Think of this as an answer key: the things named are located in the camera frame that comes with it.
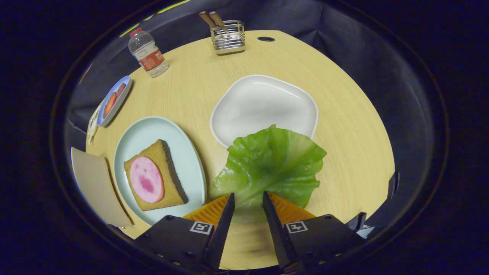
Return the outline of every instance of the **small plate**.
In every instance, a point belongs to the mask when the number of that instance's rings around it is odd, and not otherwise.
[[[142,211],[129,187],[124,162],[139,154],[157,139],[166,141],[170,148],[173,164],[188,202],[179,206]],[[181,217],[205,203],[207,193],[205,176],[197,151],[184,131],[163,117],[145,117],[136,121],[125,131],[115,149],[114,174],[122,199],[141,220],[150,226],[165,215]]]
[[[211,114],[212,135],[224,147],[277,124],[314,137],[319,112],[314,99],[302,89],[266,75],[249,75],[236,81]]]
[[[107,105],[107,101],[109,100],[109,98],[111,97],[111,94],[113,92],[117,92],[117,90],[122,85],[122,83],[126,83],[126,87],[122,91],[121,95],[116,99],[114,106],[112,106],[112,109],[109,111],[107,116],[105,118],[103,118],[104,109],[105,109],[105,106]],[[112,120],[112,118],[115,116],[115,114],[117,113],[117,111],[121,107],[122,103],[124,102],[124,99],[126,99],[126,96],[129,93],[129,90],[131,89],[132,83],[133,83],[133,81],[131,80],[131,78],[128,75],[124,76],[123,78],[121,78],[121,80],[119,80],[112,87],[112,89],[109,91],[109,93],[105,96],[104,101],[102,101],[102,107],[100,107],[100,111],[98,112],[98,117],[97,117],[97,126],[98,127],[105,126]]]

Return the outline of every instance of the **wire basket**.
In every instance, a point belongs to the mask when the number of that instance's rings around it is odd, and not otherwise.
[[[224,26],[211,27],[212,44],[216,54],[245,50],[245,26],[239,20],[226,20]]]

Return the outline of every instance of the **blue plate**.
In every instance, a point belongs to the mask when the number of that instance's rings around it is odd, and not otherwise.
[[[119,87],[122,85],[122,83],[126,83],[126,87],[122,91],[121,95],[116,99],[114,106],[112,109],[109,111],[107,116],[105,118],[102,117],[104,113],[105,106],[107,105],[107,102],[109,98],[111,97],[111,94],[113,92],[117,92]],[[97,126],[105,126],[107,125],[115,116],[119,108],[121,107],[122,103],[126,99],[127,94],[129,93],[129,90],[131,89],[131,84],[132,84],[131,78],[127,75],[121,78],[109,91],[109,93],[105,96],[104,101],[102,102],[102,106],[100,107],[100,111],[98,112],[98,117],[97,117]]]
[[[142,211],[131,192],[124,171],[124,162],[139,154],[157,139],[166,141],[170,148],[175,171],[188,202],[184,205]],[[172,121],[149,116],[138,120],[122,135],[114,154],[114,174],[122,199],[141,220],[154,225],[165,215],[184,216],[205,203],[206,183],[202,163],[194,145],[185,132]]]

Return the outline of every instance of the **table surface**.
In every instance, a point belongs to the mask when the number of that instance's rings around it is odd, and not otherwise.
[[[275,41],[259,41],[260,36]],[[151,78],[142,68],[131,74],[133,87],[119,113],[108,127],[98,128],[92,145],[87,144],[87,153],[107,158],[113,179],[113,158],[122,134],[135,121],[157,115],[176,123],[194,143],[210,186],[227,160],[226,149],[211,134],[211,112],[235,81],[263,74],[305,90],[319,108],[313,141],[328,154],[316,175],[321,185],[312,193],[306,210],[348,222],[361,211],[370,216],[387,198],[394,157],[384,125],[353,79],[313,47],[280,31],[257,30],[246,32],[242,53],[218,56],[211,39],[205,38],[164,53],[164,57],[170,67],[162,75]],[[122,204],[133,225],[121,230],[137,238],[149,226],[124,200]],[[231,223],[221,268],[276,264],[267,223]]]

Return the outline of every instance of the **bottle label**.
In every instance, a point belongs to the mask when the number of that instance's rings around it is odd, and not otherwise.
[[[146,71],[154,69],[165,60],[154,41],[139,49],[133,56]]]

